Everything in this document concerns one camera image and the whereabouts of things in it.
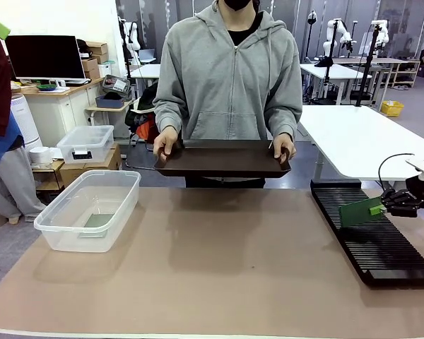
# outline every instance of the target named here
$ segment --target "hoodie zipper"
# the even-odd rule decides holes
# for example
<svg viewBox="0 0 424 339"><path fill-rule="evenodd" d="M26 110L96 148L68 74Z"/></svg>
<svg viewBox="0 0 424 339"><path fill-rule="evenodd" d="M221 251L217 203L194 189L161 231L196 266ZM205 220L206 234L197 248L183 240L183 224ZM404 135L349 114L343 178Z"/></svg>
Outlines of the hoodie zipper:
<svg viewBox="0 0 424 339"><path fill-rule="evenodd" d="M237 50L238 50L238 46L234 46L234 62L232 65L232 86L231 86L231 106L229 109L229 126L228 126L228 139L230 137L230 133L231 133L231 125L232 125L232 102L234 100L234 81L235 81L235 60L237 58Z"/></svg>

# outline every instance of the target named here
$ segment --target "black stand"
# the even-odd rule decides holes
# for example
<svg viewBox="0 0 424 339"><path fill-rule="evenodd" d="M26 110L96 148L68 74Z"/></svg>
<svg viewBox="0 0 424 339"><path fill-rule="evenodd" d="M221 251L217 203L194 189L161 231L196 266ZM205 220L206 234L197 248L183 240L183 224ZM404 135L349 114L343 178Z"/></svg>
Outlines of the black stand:
<svg viewBox="0 0 424 339"><path fill-rule="evenodd" d="M365 87L366 87L366 81L367 76L369 75L370 66L372 63L372 60L374 59L373 54L375 51L375 44L377 43L377 37L379 36L380 32L380 26L376 25L374 28L374 33L372 34L372 43L370 44L369 54L366 58L366 65L365 65L365 71L363 74L363 79L361 80L361 86L360 86L360 92L358 93L358 99L356 100L356 107L361 107L361 100L363 98Z"/></svg>
<svg viewBox="0 0 424 339"><path fill-rule="evenodd" d="M126 46L126 28L124 27L124 22L121 22L120 20L118 20L118 23L119 23L119 32L121 33L121 38L122 38L122 51L124 53L124 61L126 62L126 68L127 68L127 80L130 81L130 84L132 86L136 84L135 79L133 79L130 75L129 58L131 59L132 55Z"/></svg>
<svg viewBox="0 0 424 339"><path fill-rule="evenodd" d="M424 258L386 217L357 226L341 226L339 207L367 199L361 182L311 182L311 192L366 285L424 287Z"/></svg>
<svg viewBox="0 0 424 339"><path fill-rule="evenodd" d="M311 30L312 30L312 23L310 23L310 33L308 34L308 44L306 45L306 58L308 58L308 52L310 51Z"/></svg>
<svg viewBox="0 0 424 339"><path fill-rule="evenodd" d="M353 35L355 34L355 26L356 26L356 23L353 23L353 28L352 28L352 40L353 40ZM348 51L348 55L347 55L347 59L349 59L350 57L351 57L351 53L353 52L353 50L352 51Z"/></svg>
<svg viewBox="0 0 424 339"><path fill-rule="evenodd" d="M334 40L336 39L337 30L338 30L338 21L335 21L334 30L333 30L333 39L331 40L330 55L329 55L331 64L329 63L328 66L326 67L326 73L325 73L325 79L324 79L324 96L322 98L326 97L326 92L328 91L328 84L330 83L330 67L333 66Z"/></svg>
<svg viewBox="0 0 424 339"><path fill-rule="evenodd" d="M321 61L315 64L316 67L326 67L326 73L324 78L324 94L321 98L314 98L311 100L312 105L335 105L336 102L334 100L330 100L326 98L328 93L328 84L330 83L330 67L333 66L333 50L334 50L334 40L336 39L336 31L338 30L338 21L334 22L334 31L333 31L333 40L331 41L330 46L330 55L324 57Z"/></svg>

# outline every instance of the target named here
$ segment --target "hoodie pocket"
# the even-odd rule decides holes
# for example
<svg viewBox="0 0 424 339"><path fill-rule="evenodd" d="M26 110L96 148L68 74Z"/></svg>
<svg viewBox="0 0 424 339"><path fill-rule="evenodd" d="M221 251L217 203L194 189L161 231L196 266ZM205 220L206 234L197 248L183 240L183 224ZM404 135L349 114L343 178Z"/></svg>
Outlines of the hoodie pocket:
<svg viewBox="0 0 424 339"><path fill-rule="evenodd" d="M220 112L199 112L196 125L193 127L191 139L228 138L230 114Z"/></svg>
<svg viewBox="0 0 424 339"><path fill-rule="evenodd" d="M253 113L232 113L229 128L229 139L259 140L257 117Z"/></svg>
<svg viewBox="0 0 424 339"><path fill-rule="evenodd" d="M259 140L255 114L199 112L191 139Z"/></svg>

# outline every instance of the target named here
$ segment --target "gray hoodie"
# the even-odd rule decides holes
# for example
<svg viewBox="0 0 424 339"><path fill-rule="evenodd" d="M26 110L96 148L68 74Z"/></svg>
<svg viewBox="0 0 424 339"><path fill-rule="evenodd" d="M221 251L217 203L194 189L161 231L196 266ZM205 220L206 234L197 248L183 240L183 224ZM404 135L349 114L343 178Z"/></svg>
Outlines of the gray hoodie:
<svg viewBox="0 0 424 339"><path fill-rule="evenodd" d="M215 0L171 28L154 100L159 131L183 139L293 138L302 114L298 49L282 21L261 25L234 46Z"/></svg>

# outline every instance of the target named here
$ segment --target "black face mask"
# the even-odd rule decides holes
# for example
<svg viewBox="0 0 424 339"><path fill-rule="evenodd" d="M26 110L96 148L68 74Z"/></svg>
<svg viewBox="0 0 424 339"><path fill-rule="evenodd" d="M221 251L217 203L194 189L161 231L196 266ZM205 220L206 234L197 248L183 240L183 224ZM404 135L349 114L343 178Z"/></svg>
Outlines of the black face mask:
<svg viewBox="0 0 424 339"><path fill-rule="evenodd" d="M240 11L241 9L245 8L245 6L250 1L251 0L225 0L225 4L227 4L228 7L232 8L234 11Z"/></svg>

